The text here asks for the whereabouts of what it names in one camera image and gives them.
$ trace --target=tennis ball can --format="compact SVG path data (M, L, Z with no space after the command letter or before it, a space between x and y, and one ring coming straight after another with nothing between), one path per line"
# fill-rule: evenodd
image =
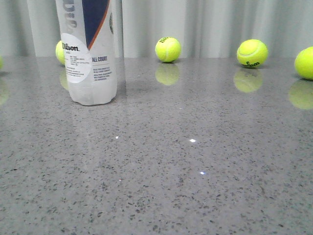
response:
M110 0L55 1L70 97L109 103L117 90Z

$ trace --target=granite countertop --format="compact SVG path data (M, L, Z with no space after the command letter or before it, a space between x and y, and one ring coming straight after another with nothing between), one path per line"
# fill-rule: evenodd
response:
M4 62L1 235L312 235L313 81L293 59L118 59L97 106L55 58Z

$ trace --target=yellow tennis ball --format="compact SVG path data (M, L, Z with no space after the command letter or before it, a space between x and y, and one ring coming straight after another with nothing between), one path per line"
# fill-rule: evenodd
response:
M2 60L2 57L0 56L0 69L2 68L3 66L3 60Z
M161 63L156 70L156 80L166 86L177 83L179 79L179 69L176 64Z
M60 61L62 65L65 65L64 52L62 47L62 41L59 41L57 46L55 47L55 56Z
M300 51L294 61L294 67L301 77L313 80L313 47Z
M156 44L156 55L162 62L173 62L178 59L181 47L176 38L164 37Z
M234 84L241 92L254 92L262 86L263 76L258 69L240 69L234 76Z
M246 40L237 50L237 59L245 67L257 67L263 64L268 57L268 48L257 39Z
M298 109L313 109L313 81L301 79L290 87L289 101Z

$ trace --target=white label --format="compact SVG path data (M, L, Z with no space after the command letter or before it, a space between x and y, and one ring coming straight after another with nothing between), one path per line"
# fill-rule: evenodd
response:
M67 80L71 83L83 81L91 72L92 58L86 45L68 33L62 34Z

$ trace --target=white curtain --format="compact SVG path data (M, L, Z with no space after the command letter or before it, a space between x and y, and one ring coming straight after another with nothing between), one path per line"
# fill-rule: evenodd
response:
M111 0L117 57L152 57L173 36L182 57L233 57L257 38L272 57L313 46L313 0ZM55 0L0 0L0 55L53 56Z

